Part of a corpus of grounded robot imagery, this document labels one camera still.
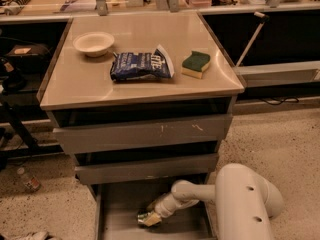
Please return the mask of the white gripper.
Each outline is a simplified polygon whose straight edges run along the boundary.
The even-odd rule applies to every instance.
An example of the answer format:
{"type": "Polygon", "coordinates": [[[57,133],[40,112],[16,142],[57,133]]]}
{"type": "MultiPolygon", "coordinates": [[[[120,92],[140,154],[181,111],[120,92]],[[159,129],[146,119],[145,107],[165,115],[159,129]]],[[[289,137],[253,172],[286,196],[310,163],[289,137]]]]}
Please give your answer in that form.
{"type": "Polygon", "coordinates": [[[153,200],[147,207],[148,213],[143,219],[147,227],[154,226],[162,221],[162,218],[172,216],[176,211],[190,208],[199,203],[198,199],[186,194],[167,193],[153,200]]]}

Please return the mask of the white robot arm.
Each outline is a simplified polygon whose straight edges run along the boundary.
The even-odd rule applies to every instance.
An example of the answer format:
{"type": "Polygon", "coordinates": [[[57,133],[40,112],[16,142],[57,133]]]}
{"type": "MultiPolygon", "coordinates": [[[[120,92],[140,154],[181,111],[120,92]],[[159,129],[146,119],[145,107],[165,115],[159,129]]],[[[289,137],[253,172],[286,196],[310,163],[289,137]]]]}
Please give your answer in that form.
{"type": "Polygon", "coordinates": [[[238,163],[222,167],[213,185],[174,182],[138,216],[138,223],[151,227],[200,201],[215,203],[219,240],[275,240],[270,220],[281,214],[283,197],[274,184],[238,163]]]}

